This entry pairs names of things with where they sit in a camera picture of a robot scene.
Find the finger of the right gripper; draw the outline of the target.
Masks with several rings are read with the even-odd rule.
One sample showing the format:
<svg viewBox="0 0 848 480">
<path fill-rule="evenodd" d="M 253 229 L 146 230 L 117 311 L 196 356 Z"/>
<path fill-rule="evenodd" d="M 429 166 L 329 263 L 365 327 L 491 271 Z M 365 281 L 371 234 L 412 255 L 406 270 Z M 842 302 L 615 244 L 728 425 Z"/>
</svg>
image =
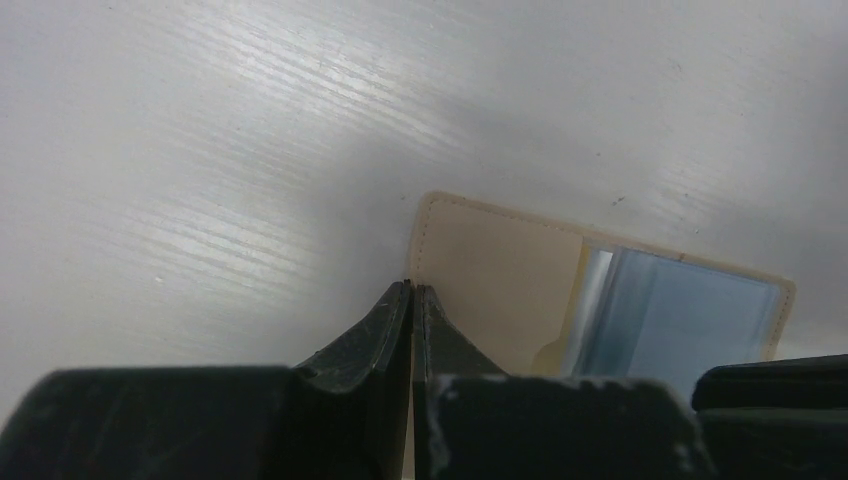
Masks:
<svg viewBox="0 0 848 480">
<path fill-rule="evenodd" d="M 719 408 L 845 409 L 847 356 L 718 366 L 696 383 L 696 411 Z"/>
<path fill-rule="evenodd" d="M 721 479 L 845 479 L 847 411 L 721 408 L 698 413 Z"/>
</svg>

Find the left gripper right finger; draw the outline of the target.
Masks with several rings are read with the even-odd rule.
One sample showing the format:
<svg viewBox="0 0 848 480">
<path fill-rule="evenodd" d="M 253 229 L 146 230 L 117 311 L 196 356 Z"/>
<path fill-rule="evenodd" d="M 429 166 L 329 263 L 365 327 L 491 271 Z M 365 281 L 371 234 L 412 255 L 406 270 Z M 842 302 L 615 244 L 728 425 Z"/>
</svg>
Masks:
<svg viewBox="0 0 848 480">
<path fill-rule="evenodd" d="M 419 479 L 714 479 L 693 413 L 667 386 L 510 375 L 448 319 L 435 290 L 413 310 Z"/>
</svg>

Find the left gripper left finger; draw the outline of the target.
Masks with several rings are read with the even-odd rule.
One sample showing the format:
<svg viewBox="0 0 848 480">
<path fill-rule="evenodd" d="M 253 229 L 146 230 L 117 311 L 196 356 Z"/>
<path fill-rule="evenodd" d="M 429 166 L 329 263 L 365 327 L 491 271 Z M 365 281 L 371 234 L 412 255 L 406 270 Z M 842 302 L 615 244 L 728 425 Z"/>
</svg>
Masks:
<svg viewBox="0 0 848 480">
<path fill-rule="evenodd" d="M 58 370 L 1 433 L 5 479 L 397 479 L 412 287 L 296 366 Z"/>
</svg>

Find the beige leather card holder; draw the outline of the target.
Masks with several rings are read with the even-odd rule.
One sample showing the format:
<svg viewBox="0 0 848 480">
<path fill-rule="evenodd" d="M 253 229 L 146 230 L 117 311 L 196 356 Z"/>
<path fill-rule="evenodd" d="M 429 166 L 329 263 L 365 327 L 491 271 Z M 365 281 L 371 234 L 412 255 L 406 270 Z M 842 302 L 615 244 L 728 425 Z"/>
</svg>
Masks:
<svg viewBox="0 0 848 480">
<path fill-rule="evenodd" d="M 435 289 L 453 325 L 501 369 L 556 375 L 576 318 L 593 247 L 624 247 L 716 268 L 777 287 L 777 309 L 766 321 L 754 358 L 774 358 L 796 286 L 780 276 L 432 191 L 419 204 L 407 275 Z"/>
</svg>

